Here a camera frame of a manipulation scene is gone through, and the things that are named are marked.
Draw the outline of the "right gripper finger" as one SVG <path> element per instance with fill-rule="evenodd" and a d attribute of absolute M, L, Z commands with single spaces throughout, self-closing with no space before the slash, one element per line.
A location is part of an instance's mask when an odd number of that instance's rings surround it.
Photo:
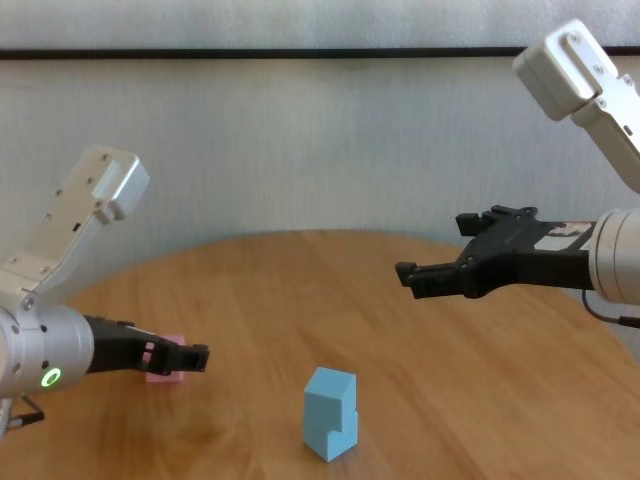
<path fill-rule="evenodd" d="M 464 263 L 444 263 L 420 266 L 413 262 L 398 262 L 395 272 L 401 285 L 409 288 L 415 299 L 465 295 L 462 282 Z"/>
<path fill-rule="evenodd" d="M 521 211 L 501 205 L 494 205 L 488 210 L 478 213 L 460 213 L 455 217 L 461 236 L 478 236 L 498 222 L 515 218 Z"/>

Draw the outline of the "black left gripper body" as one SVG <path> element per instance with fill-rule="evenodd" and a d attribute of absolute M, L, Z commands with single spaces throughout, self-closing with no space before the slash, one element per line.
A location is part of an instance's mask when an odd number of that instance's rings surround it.
<path fill-rule="evenodd" d="M 166 367 L 160 360 L 144 359 L 146 353 L 153 353 L 156 344 L 163 342 L 160 336 L 139 330 L 132 322 L 89 315 L 84 319 L 93 335 L 93 357 L 88 374 L 119 370 L 166 374 Z"/>

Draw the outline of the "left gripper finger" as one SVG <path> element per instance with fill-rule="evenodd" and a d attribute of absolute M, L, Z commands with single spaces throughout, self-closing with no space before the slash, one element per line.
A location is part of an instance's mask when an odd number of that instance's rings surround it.
<path fill-rule="evenodd" d="M 156 343 L 148 361 L 148 372 L 171 375 L 174 372 L 206 371 L 209 347 L 204 344 L 180 345 L 175 342 Z"/>

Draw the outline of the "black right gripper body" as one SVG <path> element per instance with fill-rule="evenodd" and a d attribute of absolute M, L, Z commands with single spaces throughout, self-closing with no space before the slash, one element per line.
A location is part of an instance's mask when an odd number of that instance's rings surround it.
<path fill-rule="evenodd" d="M 592 290 L 589 242 L 593 221 L 541 221 L 519 209 L 470 239 L 461 263 L 465 297 L 480 298 L 511 284 Z"/>

